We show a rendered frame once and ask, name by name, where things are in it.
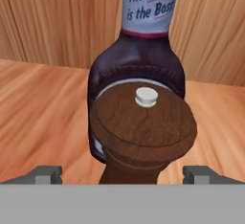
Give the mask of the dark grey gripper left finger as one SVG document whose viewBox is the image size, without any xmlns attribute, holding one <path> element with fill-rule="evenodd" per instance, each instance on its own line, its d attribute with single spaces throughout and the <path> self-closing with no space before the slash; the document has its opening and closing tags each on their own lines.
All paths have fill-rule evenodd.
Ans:
<svg viewBox="0 0 245 224">
<path fill-rule="evenodd" d="M 25 175 L 18 176 L 7 181 L 4 184 L 32 184 L 32 185 L 52 185 L 61 184 L 62 167 L 61 166 L 38 166 Z"/>
</svg>

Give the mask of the dark sauce bottle white label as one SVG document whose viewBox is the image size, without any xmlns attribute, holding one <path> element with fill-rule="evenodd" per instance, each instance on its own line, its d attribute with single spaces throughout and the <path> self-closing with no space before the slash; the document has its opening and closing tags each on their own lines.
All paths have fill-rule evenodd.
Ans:
<svg viewBox="0 0 245 224">
<path fill-rule="evenodd" d="M 186 93 L 185 74 L 172 51 L 168 31 L 176 0 L 122 0 L 119 38 L 91 66 L 87 104 L 107 89 L 142 81 L 174 92 Z"/>
</svg>

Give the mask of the brown wooden pepper mill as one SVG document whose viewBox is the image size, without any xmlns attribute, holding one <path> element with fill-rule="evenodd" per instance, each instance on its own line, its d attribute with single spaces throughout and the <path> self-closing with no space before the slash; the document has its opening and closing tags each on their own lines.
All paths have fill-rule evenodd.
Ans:
<svg viewBox="0 0 245 224">
<path fill-rule="evenodd" d="M 91 134 L 105 156 L 102 184 L 155 184 L 162 170 L 185 156 L 197 136 L 188 104 L 154 85 L 156 104 L 135 102 L 142 82 L 124 83 L 102 93 L 89 109 Z"/>
</svg>

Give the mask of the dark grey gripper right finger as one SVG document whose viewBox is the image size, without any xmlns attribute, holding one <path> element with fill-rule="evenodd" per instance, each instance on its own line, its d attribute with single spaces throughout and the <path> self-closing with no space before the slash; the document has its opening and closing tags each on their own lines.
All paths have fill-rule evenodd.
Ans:
<svg viewBox="0 0 245 224">
<path fill-rule="evenodd" d="M 184 166 L 183 175 L 183 183 L 189 185 L 241 184 L 241 181 L 219 175 L 208 166 Z"/>
</svg>

